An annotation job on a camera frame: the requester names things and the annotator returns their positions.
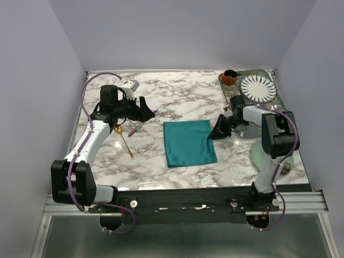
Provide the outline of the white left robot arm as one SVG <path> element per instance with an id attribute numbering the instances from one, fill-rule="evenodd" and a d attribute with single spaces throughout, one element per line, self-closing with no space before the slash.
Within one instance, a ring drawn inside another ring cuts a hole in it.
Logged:
<path id="1" fill-rule="evenodd" d="M 63 160 L 55 160 L 51 165 L 52 196 L 56 203 L 79 206 L 101 203 L 107 212 L 119 207 L 117 188 L 96 184 L 91 166 L 120 119 L 146 122 L 155 117 L 143 96 L 135 98 L 138 87 L 135 80 L 125 82 L 122 87 L 101 86 L 100 100 L 88 116 L 81 139 Z"/>

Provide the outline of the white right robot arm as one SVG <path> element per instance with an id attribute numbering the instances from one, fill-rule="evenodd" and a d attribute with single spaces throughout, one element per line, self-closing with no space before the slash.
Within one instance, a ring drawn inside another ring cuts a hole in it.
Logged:
<path id="1" fill-rule="evenodd" d="M 291 111 L 279 111 L 262 105 L 247 104 L 242 95 L 230 99 L 232 115 L 220 114 L 208 138 L 230 137 L 238 126 L 254 123 L 261 127 L 263 166 L 252 183 L 246 202 L 255 211 L 270 204 L 276 193 L 276 182 L 287 158 L 299 148 L 300 141 Z"/>

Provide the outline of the teal cloth napkin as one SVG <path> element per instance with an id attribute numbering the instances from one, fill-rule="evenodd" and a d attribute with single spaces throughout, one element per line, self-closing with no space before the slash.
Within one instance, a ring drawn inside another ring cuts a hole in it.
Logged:
<path id="1" fill-rule="evenodd" d="M 217 162 L 209 120 L 165 121 L 164 147 L 167 166 L 189 167 Z"/>

